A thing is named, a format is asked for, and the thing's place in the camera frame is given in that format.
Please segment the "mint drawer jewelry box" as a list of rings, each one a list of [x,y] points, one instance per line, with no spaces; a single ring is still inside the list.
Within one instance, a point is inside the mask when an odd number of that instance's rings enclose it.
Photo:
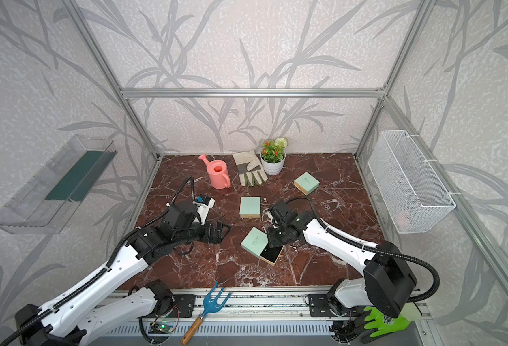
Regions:
[[[242,240],[241,246],[251,255],[272,266],[281,258],[281,252],[283,251],[283,246],[271,247],[267,234],[255,227],[252,227],[248,235]]]

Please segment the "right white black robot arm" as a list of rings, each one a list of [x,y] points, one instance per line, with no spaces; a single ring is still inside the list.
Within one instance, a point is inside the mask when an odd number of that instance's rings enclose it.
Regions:
[[[271,247],[291,245],[302,240],[324,249],[362,275],[361,279],[339,280],[328,292],[336,314],[358,306],[371,306],[382,314],[397,318],[407,303],[424,301],[439,289],[438,271],[422,259],[405,255],[391,242],[380,245],[364,241],[323,221],[307,197],[309,211],[297,213],[291,203],[299,198],[280,200],[267,210],[271,227],[266,234]],[[418,280],[409,264],[425,268],[432,277],[431,287],[413,295]]]

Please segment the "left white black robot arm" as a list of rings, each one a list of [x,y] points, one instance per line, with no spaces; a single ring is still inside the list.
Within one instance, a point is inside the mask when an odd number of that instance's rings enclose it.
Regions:
[[[207,220],[214,205],[207,195],[170,203],[161,215],[125,235],[108,261],[78,284],[41,306],[21,308],[15,315],[16,331],[2,344],[18,340],[21,345],[88,345],[131,319],[170,313],[175,300],[161,281],[150,282],[115,303],[98,305],[177,246],[220,244],[225,224]]]

